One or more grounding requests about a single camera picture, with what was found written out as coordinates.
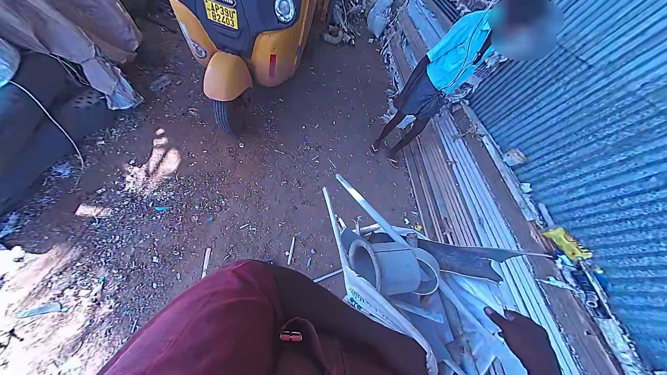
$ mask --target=sandal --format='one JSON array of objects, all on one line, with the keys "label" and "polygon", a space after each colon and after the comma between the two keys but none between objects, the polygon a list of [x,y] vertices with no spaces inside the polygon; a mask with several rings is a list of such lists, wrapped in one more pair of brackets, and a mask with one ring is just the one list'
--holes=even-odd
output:
[{"label": "sandal", "polygon": [[371,155],[375,156],[375,154],[378,153],[380,149],[376,148],[374,144],[371,143],[371,146],[368,148],[368,152],[371,153]]},{"label": "sandal", "polygon": [[400,169],[400,164],[398,163],[398,159],[396,159],[395,157],[391,157],[389,155],[387,155],[386,157],[387,157],[387,160],[389,160],[389,164],[391,164],[392,167],[394,167],[396,169]]}]

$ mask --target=blue corrugated wall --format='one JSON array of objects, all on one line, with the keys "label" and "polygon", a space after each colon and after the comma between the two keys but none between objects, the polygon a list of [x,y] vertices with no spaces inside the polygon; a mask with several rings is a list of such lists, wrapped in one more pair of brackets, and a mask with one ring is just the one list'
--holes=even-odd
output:
[{"label": "blue corrugated wall", "polygon": [[594,253],[643,359],[667,370],[667,2],[556,1],[544,59],[511,62],[471,106],[557,224]]}]

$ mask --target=dark shorts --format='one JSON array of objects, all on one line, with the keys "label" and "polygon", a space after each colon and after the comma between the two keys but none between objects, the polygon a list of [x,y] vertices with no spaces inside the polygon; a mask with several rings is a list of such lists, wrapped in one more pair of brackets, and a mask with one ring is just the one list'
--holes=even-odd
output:
[{"label": "dark shorts", "polygon": [[418,119],[429,119],[437,115],[440,108],[447,104],[447,99],[433,86],[426,69],[408,88],[408,91],[401,92],[400,95],[407,95],[406,102],[397,106],[396,109]]}]

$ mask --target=headlight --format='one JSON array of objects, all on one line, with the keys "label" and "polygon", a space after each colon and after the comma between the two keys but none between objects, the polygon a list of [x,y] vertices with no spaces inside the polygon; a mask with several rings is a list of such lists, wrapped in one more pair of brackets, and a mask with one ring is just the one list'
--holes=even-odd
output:
[{"label": "headlight", "polygon": [[275,16],[282,23],[290,23],[294,19],[294,2],[292,0],[275,0],[273,5]]}]

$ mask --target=yellow license plate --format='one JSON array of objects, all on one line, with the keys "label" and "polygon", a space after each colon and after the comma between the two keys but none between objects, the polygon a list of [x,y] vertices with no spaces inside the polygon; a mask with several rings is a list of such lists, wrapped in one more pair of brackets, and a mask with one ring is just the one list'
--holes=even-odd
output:
[{"label": "yellow license plate", "polygon": [[236,9],[220,5],[211,0],[204,0],[206,6],[206,17],[220,25],[239,29],[239,21],[236,15]]}]

